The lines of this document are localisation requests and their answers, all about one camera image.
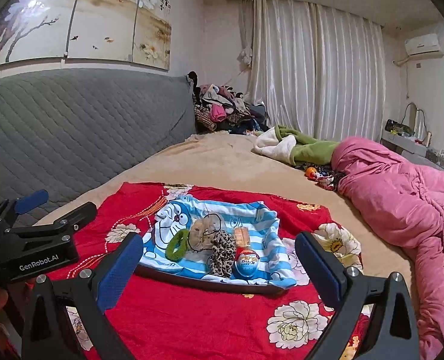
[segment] blue striped cloth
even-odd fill
[[[207,259],[211,251],[188,251],[179,262],[165,258],[165,247],[179,230],[189,229],[200,218],[217,214],[221,228],[232,233],[235,227],[247,227],[251,249],[260,256],[258,270],[250,279],[225,278],[210,275]],[[279,218],[263,202],[231,204],[213,200],[198,200],[191,195],[168,202],[155,215],[155,225],[144,235],[144,255],[140,264],[163,272],[233,284],[274,285],[289,288],[296,284],[289,258],[278,236]]]

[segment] flower painting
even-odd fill
[[[170,66],[171,0],[10,0],[0,64],[47,57]]]
[[[171,0],[142,0],[137,10],[134,62],[162,69],[170,66]]]
[[[63,57],[75,0],[10,0],[0,11],[0,64]]]

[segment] green blanket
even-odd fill
[[[294,166],[301,162],[313,162],[318,165],[328,164],[331,162],[334,149],[339,144],[339,142],[330,140],[315,139],[284,126],[276,126],[275,134],[279,142],[288,135],[296,137],[297,144],[290,152],[290,162]]]

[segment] white fleece blanket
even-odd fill
[[[288,135],[279,142],[275,127],[259,135],[254,143],[254,152],[273,160],[291,164],[290,152],[296,145],[296,137]]]

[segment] metal screw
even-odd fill
[[[80,273],[78,274],[82,279],[86,279],[89,278],[92,275],[92,270],[91,269],[82,269],[80,271]]]
[[[352,276],[354,278],[359,275],[359,269],[353,266],[350,266],[348,269],[346,269],[346,271],[349,274],[349,276]]]
[[[45,280],[47,280],[47,276],[45,276],[44,274],[40,274],[39,276],[37,276],[37,283],[45,283]]]
[[[402,281],[403,277],[399,272],[394,272],[392,274],[392,278],[396,281]]]

